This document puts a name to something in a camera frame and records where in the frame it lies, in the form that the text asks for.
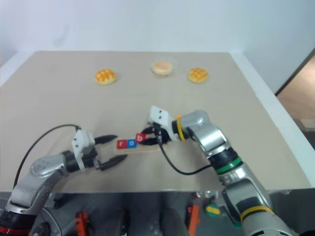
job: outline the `black wire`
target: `black wire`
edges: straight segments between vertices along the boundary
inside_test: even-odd
[[[167,162],[169,163],[169,165],[170,165],[176,172],[178,172],[178,173],[180,173],[180,174],[182,174],[182,175],[191,176],[191,175],[197,174],[197,173],[199,173],[199,172],[201,172],[201,171],[203,171],[203,170],[205,170],[205,169],[207,169],[207,168],[209,168],[209,167],[212,166],[212,165],[210,164],[210,165],[204,166],[204,167],[202,167],[202,168],[200,168],[200,169],[198,169],[198,170],[196,170],[196,171],[193,171],[193,172],[183,172],[183,171],[177,169],[176,166],[174,166],[174,164],[173,164],[173,163],[171,162],[171,160],[168,158],[168,156],[167,156],[167,154],[166,154],[166,152],[165,152],[165,150],[164,150],[164,148],[163,148],[163,146],[162,146],[162,143],[161,143],[161,141],[160,141],[160,139],[159,139],[158,137],[157,137],[157,143],[158,143],[159,148],[161,149],[161,151],[162,151],[162,153],[163,153],[165,159],[166,159]]]
[[[78,129],[81,129],[78,125],[75,125],[75,124],[63,124],[63,125],[59,125],[59,126],[56,126],[50,130],[48,130],[47,132],[45,132],[44,134],[42,134],[33,144],[32,146],[29,148],[29,150],[26,152],[25,156],[23,157],[21,163],[20,163],[20,166],[19,166],[19,169],[16,173],[16,176],[15,176],[15,180],[14,180],[14,184],[13,184],[13,187],[16,186],[16,184],[18,183],[18,179],[19,179],[19,175],[20,175],[20,172],[21,172],[21,169],[23,167],[23,164],[27,158],[27,156],[29,155],[29,153],[31,152],[31,150],[33,149],[33,147],[44,137],[46,136],[47,134],[49,134],[51,131],[55,130],[55,129],[58,129],[58,128],[62,128],[62,127],[67,127],[67,126],[73,126],[75,127],[76,130]]]

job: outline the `orange tool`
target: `orange tool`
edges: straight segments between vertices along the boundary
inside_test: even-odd
[[[75,213],[75,229],[78,236],[88,236],[87,225],[89,217],[86,212],[79,211]]]
[[[195,236],[197,225],[200,223],[199,220],[199,206],[192,205],[187,207],[189,223],[188,223],[188,232],[189,236]]]

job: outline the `green ring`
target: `green ring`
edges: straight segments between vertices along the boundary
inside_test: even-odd
[[[228,171],[228,170],[232,169],[233,167],[237,166],[238,164],[240,164],[241,161],[242,161],[242,159],[240,157],[237,157],[231,163],[229,163],[226,166],[223,166],[223,167],[217,169],[216,172],[217,172],[217,174],[221,174],[221,173],[223,173],[225,171]]]

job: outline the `round waffle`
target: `round waffle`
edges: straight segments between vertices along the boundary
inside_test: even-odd
[[[208,78],[208,72],[202,68],[193,68],[188,73],[188,79],[194,83],[203,83]]]
[[[95,75],[95,81],[100,85],[110,85],[116,81],[116,74],[110,69],[100,70]]]

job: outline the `beige table surface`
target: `beige table surface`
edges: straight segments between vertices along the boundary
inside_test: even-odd
[[[157,79],[150,64],[160,57],[177,62],[176,74]],[[204,67],[210,79],[187,79],[192,67]],[[116,83],[100,86],[97,71],[113,69]],[[151,105],[174,117],[195,109],[208,112],[267,189],[305,188],[310,184],[281,134],[228,53],[37,52],[1,88],[0,189],[10,190],[26,150],[44,131],[76,123],[95,136],[132,137],[144,127]],[[44,138],[25,162],[70,149],[74,130]],[[166,147],[174,164],[194,171],[207,164],[192,141]],[[113,144],[98,148],[105,161]],[[106,172],[75,173],[57,187],[62,192],[221,189],[212,168],[194,176],[175,172],[160,152],[130,155]]]

